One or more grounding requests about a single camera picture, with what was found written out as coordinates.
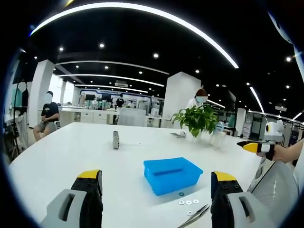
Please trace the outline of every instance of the small device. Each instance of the small device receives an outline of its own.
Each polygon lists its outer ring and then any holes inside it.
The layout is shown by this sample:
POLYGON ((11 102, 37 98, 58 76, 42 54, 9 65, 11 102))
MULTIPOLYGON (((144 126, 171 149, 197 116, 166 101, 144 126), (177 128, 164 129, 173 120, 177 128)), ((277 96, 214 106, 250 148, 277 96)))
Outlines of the small device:
POLYGON ((119 135, 118 131, 113 132, 113 148, 118 149, 119 148, 119 135))

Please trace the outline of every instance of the black t-shirt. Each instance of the black t-shirt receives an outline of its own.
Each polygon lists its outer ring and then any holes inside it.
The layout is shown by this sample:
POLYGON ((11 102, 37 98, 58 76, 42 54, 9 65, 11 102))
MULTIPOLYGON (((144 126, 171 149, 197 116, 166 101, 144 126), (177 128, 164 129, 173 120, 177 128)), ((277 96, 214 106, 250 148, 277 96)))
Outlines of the black t-shirt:
MULTIPOLYGON (((46 118, 49 118, 56 113, 59 113, 58 105, 55 102, 52 102, 50 104, 45 104, 43 106, 41 116, 45 115, 46 118)), ((49 120, 49 122, 54 122, 54 121, 57 121, 57 120, 58 120, 58 118, 53 119, 53 120, 49 120)))
POLYGON ((123 106, 123 104, 124 104, 124 100, 123 100, 122 98, 118 98, 118 99, 116 100, 116 105, 117 105, 119 108, 121 108, 121 107, 123 106))

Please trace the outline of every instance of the white chair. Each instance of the white chair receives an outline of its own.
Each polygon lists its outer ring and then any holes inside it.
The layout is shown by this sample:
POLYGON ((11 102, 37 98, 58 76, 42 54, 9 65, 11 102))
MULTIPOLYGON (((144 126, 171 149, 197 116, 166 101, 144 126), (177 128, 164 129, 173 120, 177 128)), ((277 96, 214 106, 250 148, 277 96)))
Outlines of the white chair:
POLYGON ((146 127, 146 111, 141 109, 121 108, 117 125, 146 127))

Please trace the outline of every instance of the ceiling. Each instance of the ceiling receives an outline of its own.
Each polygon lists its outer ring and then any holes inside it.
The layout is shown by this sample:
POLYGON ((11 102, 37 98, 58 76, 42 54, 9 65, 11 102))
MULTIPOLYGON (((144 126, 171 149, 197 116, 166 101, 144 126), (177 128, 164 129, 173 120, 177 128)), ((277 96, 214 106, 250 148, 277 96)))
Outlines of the ceiling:
MULTIPOLYGON (((257 92, 266 113, 293 118, 304 109, 301 74, 294 58, 291 62, 286 61, 286 57, 294 54, 293 45, 280 36, 268 13, 256 1, 218 0, 204 2, 203 6, 194 0, 124 2, 154 7, 196 26, 216 41, 239 68, 235 69, 206 40, 173 21, 133 9, 107 8, 68 15, 29 37, 28 44, 24 47, 26 53, 22 58, 22 61, 27 62, 23 77, 31 81, 37 62, 44 59, 55 64, 82 60, 121 62, 138 66, 79 62, 60 65, 67 71, 60 71, 57 67, 54 74, 64 75, 70 72, 122 76, 166 85, 169 76, 182 71, 201 79, 210 94, 209 99, 222 105, 230 102, 227 96, 229 90, 237 97, 238 107, 246 105, 247 109, 260 111, 256 99, 246 85, 249 82, 257 92), (154 53, 158 53, 159 58, 155 59, 154 53), (275 110, 275 105, 284 106, 287 111, 280 113, 275 110)), ((75 0, 64 10, 84 4, 88 4, 88 1, 75 0)), ((62 8, 53 7, 46 18, 61 11, 62 8)), ((69 76, 63 78, 74 83, 69 76)), ((101 76, 77 78, 88 85, 113 86, 116 81, 115 78, 101 76)), ((147 91, 147 95, 159 95, 162 98, 165 96, 165 87, 125 81, 133 89, 147 91)), ((297 120, 303 122, 304 115, 297 120)))

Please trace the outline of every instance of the white pillar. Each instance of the white pillar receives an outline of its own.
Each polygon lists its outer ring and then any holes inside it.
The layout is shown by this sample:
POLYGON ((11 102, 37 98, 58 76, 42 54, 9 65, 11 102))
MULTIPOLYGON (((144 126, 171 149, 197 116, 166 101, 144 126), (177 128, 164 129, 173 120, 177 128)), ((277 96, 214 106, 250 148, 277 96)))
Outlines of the white pillar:
POLYGON ((241 134, 243 133, 245 118, 246 118, 246 109, 238 108, 237 109, 237 122, 236 122, 236 130, 237 130, 238 136, 241 136, 241 134))
POLYGON ((67 81, 62 82, 61 93, 60 93, 60 103, 61 103, 61 105, 63 105, 63 97, 65 96, 66 84, 67 84, 67 81))
POLYGON ((49 60, 37 64, 28 103, 29 127, 36 126, 41 119, 38 110, 42 109, 44 105, 44 95, 48 91, 54 66, 55 64, 49 60))
MULTIPOLYGON (((186 108, 188 101, 200 88, 201 81, 186 73, 179 72, 169 77, 162 112, 163 118, 171 118, 180 109, 186 108)), ((161 124, 161 127, 165 127, 166 121, 162 121, 161 124)), ((180 128, 179 123, 175 123, 174 128, 180 128)))
POLYGON ((9 113, 10 104, 12 103, 12 98, 13 98, 13 89, 15 89, 16 85, 17 85, 17 84, 13 85, 13 81, 14 81, 14 78, 15 78, 15 74, 16 74, 19 62, 20 62, 19 60, 16 60, 15 65, 14 65, 13 70, 12 70, 11 77, 10 77, 9 89, 6 93, 6 99, 5 99, 5 109, 4 109, 5 114, 9 113))

